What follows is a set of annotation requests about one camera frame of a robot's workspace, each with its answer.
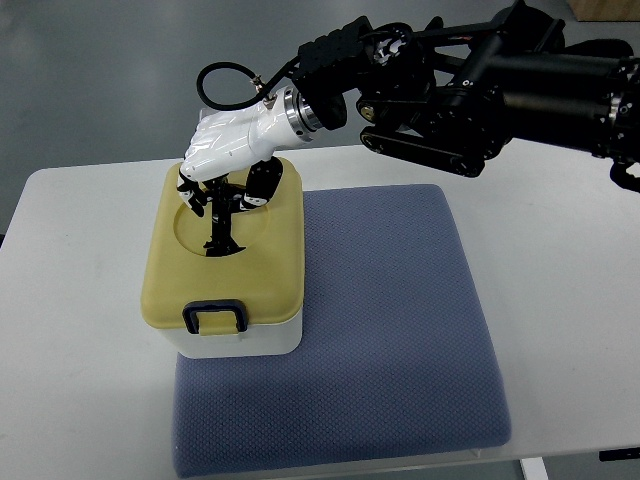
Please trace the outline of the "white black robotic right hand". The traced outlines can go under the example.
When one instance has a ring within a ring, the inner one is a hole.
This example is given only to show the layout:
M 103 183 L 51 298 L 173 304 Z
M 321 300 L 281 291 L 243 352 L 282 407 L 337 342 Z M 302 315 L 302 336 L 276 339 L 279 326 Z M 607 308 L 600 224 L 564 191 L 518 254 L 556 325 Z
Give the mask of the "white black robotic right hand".
M 204 182 L 267 161 L 277 150 L 302 146 L 322 127 L 293 86 L 279 89 L 270 102 L 203 117 L 179 168 L 177 190 L 182 201 L 202 217 Z

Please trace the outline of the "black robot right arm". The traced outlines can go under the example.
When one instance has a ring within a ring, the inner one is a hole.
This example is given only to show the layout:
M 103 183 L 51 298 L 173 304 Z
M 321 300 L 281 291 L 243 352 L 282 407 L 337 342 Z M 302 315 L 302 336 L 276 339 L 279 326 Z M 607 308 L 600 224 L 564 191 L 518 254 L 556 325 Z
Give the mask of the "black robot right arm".
M 185 196 L 199 183 L 304 144 L 347 120 L 360 94 L 370 150 L 464 177 L 512 139 L 608 158 L 611 180 L 635 191 L 639 162 L 639 61 L 618 39 L 567 45 L 564 23 L 522 1 L 486 23 L 421 31 L 373 28 L 360 17 L 300 46 L 247 101 L 214 105 L 180 169 Z

